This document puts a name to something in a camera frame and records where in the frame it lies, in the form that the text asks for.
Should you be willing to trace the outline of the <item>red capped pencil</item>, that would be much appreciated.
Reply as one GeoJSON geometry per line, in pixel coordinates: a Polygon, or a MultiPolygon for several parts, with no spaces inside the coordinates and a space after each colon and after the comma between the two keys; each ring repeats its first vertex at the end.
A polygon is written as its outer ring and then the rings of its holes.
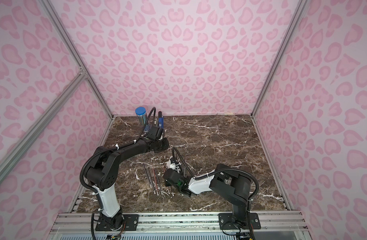
{"type": "Polygon", "coordinates": [[[173,194],[173,190],[172,190],[172,186],[171,184],[168,182],[168,177],[169,177],[169,171],[168,168],[166,166],[163,166],[163,180],[164,180],[164,185],[167,188],[167,191],[169,194],[173,194]]]}

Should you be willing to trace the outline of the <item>dark pencil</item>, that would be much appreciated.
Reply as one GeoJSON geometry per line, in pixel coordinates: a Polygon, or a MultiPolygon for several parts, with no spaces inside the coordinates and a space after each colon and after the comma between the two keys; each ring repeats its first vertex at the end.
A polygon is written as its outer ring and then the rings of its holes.
{"type": "Polygon", "coordinates": [[[150,183],[151,183],[152,188],[153,188],[153,192],[154,192],[154,194],[158,195],[157,187],[155,185],[155,180],[153,178],[153,174],[152,174],[150,168],[147,168],[147,171],[148,171],[148,175],[149,175],[149,178],[150,178],[150,183]]]}
{"type": "Polygon", "coordinates": [[[151,178],[150,178],[149,172],[148,172],[148,170],[146,169],[145,164],[142,164],[142,166],[143,166],[143,169],[144,169],[144,171],[145,171],[145,174],[146,174],[146,178],[147,178],[147,180],[148,180],[148,183],[149,183],[150,187],[152,188],[153,192],[155,192],[153,182],[152,182],[152,180],[151,180],[151,178]]]}

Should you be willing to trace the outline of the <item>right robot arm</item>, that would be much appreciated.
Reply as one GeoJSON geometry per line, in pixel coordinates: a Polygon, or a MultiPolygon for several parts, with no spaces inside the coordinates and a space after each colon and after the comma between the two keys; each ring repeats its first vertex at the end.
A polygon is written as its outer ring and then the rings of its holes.
{"type": "Polygon", "coordinates": [[[175,187],[179,193],[191,197],[214,192],[233,206],[232,224],[248,226],[251,201],[259,191],[257,179],[243,170],[218,164],[216,169],[199,177],[186,177],[183,172],[168,168],[163,174],[164,184],[175,187]]]}

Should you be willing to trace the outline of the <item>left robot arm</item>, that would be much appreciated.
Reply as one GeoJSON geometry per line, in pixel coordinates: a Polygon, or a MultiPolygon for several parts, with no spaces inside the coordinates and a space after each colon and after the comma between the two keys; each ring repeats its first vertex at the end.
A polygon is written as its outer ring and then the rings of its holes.
{"type": "Polygon", "coordinates": [[[118,229],[123,222],[114,187],[119,165],[134,156],[148,152],[160,153],[168,148],[169,142],[164,136],[164,129],[152,126],[149,132],[131,143],[113,148],[98,147],[95,150],[83,165],[79,180],[84,188],[96,195],[101,221],[114,229],[118,229]]]}

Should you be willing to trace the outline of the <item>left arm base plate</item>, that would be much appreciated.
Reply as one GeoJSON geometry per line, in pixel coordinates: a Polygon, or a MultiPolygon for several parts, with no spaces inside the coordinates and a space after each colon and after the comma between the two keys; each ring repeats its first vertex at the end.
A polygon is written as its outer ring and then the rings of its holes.
{"type": "Polygon", "coordinates": [[[125,214],[119,218],[107,218],[100,216],[95,230],[99,232],[120,232],[120,231],[135,231],[138,225],[139,215],[125,214]]]}

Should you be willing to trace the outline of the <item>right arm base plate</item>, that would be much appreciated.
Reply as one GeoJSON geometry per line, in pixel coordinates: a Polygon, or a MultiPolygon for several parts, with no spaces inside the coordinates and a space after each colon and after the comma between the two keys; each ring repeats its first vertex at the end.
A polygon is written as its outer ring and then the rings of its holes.
{"type": "MultiPolygon", "coordinates": [[[[218,217],[221,230],[249,230],[248,224],[240,224],[241,226],[237,227],[232,213],[220,213],[218,214],[218,217]]],[[[253,230],[261,229],[261,223],[257,213],[250,213],[250,225],[252,226],[253,230]]]]}

